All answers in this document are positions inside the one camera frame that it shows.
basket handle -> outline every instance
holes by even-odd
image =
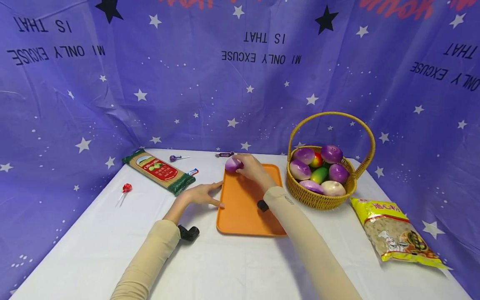
[[[292,134],[290,135],[290,141],[288,142],[287,161],[289,162],[290,159],[291,159],[291,156],[292,156],[292,141],[293,141],[293,138],[295,137],[295,134],[300,129],[300,127],[302,127],[306,122],[308,122],[312,119],[315,119],[315,118],[320,117],[320,116],[326,116],[326,115],[338,115],[338,116],[348,117],[348,118],[356,121],[358,124],[360,124],[367,131],[368,137],[370,137],[370,151],[369,151],[367,157],[360,164],[360,166],[352,174],[352,176],[355,179],[358,179],[360,177],[360,175],[362,175],[362,173],[366,170],[368,165],[372,162],[373,155],[375,154],[375,137],[373,136],[373,133],[370,130],[370,128],[368,128],[367,124],[365,124],[362,120],[360,120],[359,118],[357,118],[355,116],[352,116],[352,115],[349,115],[349,114],[346,114],[346,113],[343,113],[343,112],[324,111],[324,112],[321,112],[321,113],[318,113],[318,114],[311,115],[308,118],[304,119],[302,122],[298,123],[298,125],[295,126],[295,128],[292,131]]]

white tablecloth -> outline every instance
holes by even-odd
[[[223,178],[226,158],[217,158],[212,152],[148,152],[163,160],[170,155],[191,156],[174,166],[186,172],[199,169],[195,184]],[[285,182],[286,156],[256,157],[262,163],[277,165]],[[125,183],[130,183],[133,191],[121,208],[115,208]],[[367,173],[358,181],[354,196],[388,201]],[[123,166],[12,300],[109,299],[152,224],[164,216],[173,200],[174,196],[161,186]],[[299,205],[364,300],[470,299],[449,272],[417,264],[380,262],[349,204],[327,212]],[[193,204],[181,223],[186,228],[197,226],[200,236],[193,244],[180,242],[160,273],[152,300],[316,299],[288,238],[222,235],[216,229],[216,210]]]

orange cutting board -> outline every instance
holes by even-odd
[[[275,183],[282,186],[280,171],[275,165],[263,164]],[[257,202],[263,200],[264,193],[253,181],[237,173],[223,176],[220,201],[225,208],[219,209],[216,228],[224,234],[283,237],[286,232],[270,210],[262,212]]]

hand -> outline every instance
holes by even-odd
[[[188,203],[211,204],[216,207],[224,207],[223,203],[210,196],[210,192],[220,188],[222,184],[223,181],[212,184],[200,184],[182,192],[178,198],[185,199]]]
[[[190,203],[196,204],[211,204],[217,207],[224,207],[223,203],[215,200],[210,196],[210,192],[218,189],[223,184],[223,181],[212,184],[200,184],[194,188],[183,191],[173,202],[164,220],[170,220],[178,225],[180,218]]]
[[[272,177],[265,171],[262,164],[251,154],[236,154],[233,158],[243,163],[243,168],[237,169],[237,173],[255,181],[264,192],[276,186]]]

snack bag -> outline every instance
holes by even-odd
[[[122,161],[160,184],[175,196],[178,196],[191,183],[195,182],[195,177],[185,174],[143,149],[135,151]]]
[[[351,198],[363,229],[382,261],[393,258],[450,269],[427,246],[400,208],[392,202]]]

